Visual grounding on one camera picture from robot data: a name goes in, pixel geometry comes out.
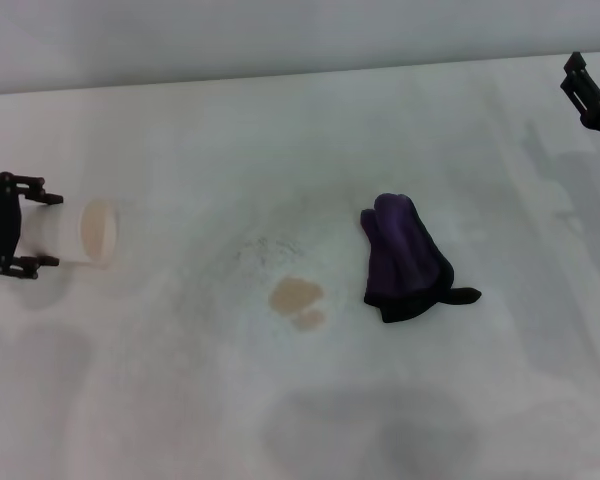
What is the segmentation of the large brown water stain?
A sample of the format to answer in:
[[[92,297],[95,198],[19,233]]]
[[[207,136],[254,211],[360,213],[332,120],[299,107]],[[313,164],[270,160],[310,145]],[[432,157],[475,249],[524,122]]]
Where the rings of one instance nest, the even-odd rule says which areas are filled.
[[[316,283],[296,277],[283,278],[269,295],[269,306],[282,316],[301,313],[323,297]]]

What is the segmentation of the white paper cup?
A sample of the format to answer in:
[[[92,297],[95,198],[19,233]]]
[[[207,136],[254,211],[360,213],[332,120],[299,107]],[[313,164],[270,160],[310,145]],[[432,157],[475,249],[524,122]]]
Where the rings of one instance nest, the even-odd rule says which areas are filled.
[[[102,199],[23,209],[21,245],[33,254],[102,267],[110,263],[117,239],[117,212]]]

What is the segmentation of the purple rag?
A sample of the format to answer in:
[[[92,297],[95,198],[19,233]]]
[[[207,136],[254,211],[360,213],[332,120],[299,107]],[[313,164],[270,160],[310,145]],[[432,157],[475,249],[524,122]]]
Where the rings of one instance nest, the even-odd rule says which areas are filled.
[[[360,214],[370,246],[364,303],[385,324],[414,319],[438,303],[470,305],[482,293],[456,288],[451,263],[439,250],[413,201],[404,194],[379,195]]]

